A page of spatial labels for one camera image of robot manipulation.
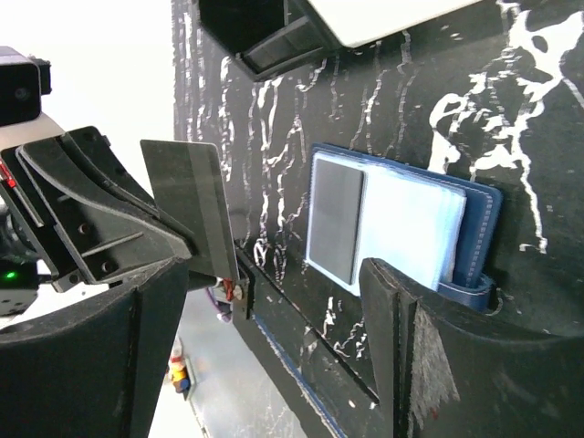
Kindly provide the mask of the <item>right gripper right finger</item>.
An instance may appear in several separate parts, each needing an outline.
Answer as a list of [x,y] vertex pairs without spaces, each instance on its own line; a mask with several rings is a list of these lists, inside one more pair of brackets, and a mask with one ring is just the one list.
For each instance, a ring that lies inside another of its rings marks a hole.
[[583,434],[582,337],[490,318],[376,258],[360,296],[389,436]]

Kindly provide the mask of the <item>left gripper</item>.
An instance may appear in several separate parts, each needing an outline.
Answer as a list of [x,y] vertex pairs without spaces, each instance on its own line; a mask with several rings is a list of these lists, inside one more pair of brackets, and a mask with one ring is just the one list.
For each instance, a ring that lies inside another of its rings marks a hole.
[[1,128],[1,313],[24,313],[41,284],[112,284],[166,259],[190,234],[125,170],[106,136],[47,114]]

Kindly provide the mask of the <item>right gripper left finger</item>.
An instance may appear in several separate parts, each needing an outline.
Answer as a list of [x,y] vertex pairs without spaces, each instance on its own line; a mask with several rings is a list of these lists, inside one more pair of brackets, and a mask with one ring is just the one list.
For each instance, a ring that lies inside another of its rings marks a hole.
[[3,328],[2,436],[148,436],[187,286],[168,260]]

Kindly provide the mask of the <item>dark grey striped card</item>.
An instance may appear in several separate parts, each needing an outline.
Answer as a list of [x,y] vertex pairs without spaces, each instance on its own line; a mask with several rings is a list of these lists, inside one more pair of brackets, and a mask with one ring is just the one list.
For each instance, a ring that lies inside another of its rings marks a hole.
[[142,140],[141,152],[160,218],[191,249],[189,268],[238,280],[217,147],[207,142]]

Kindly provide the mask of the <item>blue card holder wallet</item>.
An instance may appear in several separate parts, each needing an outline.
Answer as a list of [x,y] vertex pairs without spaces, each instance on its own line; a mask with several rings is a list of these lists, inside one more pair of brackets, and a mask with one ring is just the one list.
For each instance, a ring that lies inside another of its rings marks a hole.
[[484,266],[503,202],[498,189],[326,143],[312,147],[310,184],[319,152],[366,173],[355,282],[346,291],[360,296],[361,264],[379,258],[444,297],[486,310],[493,282]]

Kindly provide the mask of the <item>white plastic bin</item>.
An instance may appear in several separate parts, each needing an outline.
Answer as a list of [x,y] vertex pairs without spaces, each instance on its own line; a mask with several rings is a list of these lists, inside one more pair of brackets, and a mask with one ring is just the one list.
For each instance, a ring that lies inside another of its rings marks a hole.
[[315,0],[308,2],[343,47],[360,47],[477,0]]

